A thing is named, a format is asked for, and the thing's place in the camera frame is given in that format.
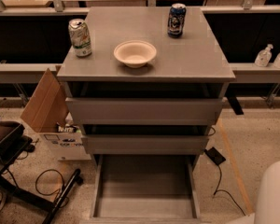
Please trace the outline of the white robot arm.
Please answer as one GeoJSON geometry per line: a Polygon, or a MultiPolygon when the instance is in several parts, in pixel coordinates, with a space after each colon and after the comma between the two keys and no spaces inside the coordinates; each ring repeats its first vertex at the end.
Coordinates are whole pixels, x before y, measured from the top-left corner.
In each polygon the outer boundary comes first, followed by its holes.
{"type": "Polygon", "coordinates": [[[263,174],[255,212],[226,224],[280,224],[280,161],[263,174]]]}

